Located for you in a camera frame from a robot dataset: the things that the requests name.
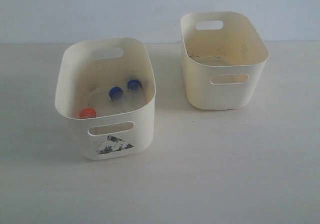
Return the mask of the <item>orange-capped clear tube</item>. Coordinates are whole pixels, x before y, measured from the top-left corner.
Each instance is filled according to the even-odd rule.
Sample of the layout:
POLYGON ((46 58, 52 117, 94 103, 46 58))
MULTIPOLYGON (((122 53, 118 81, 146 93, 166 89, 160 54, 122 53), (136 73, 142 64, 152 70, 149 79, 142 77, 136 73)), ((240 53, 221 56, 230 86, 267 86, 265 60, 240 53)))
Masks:
POLYGON ((79 113, 80 119, 89 119, 89 118, 96 118, 97 113, 94 108, 84 108, 79 113))

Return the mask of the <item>cream plastic bin with sticker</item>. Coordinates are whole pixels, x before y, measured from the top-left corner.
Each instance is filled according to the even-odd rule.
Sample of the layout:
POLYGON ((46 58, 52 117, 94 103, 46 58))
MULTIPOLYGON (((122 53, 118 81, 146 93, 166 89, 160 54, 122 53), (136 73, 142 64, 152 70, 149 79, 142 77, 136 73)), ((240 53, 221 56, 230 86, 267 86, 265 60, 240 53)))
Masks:
POLYGON ((133 38, 83 41, 64 52, 55 91, 55 107, 75 139, 77 150, 91 160, 103 160, 146 150, 153 141, 156 84, 145 48, 133 38), (127 88, 129 80, 142 84, 145 104, 137 106, 127 88), (119 110, 109 97, 122 88, 130 111, 119 110), (96 118, 80 119, 84 108, 96 118))

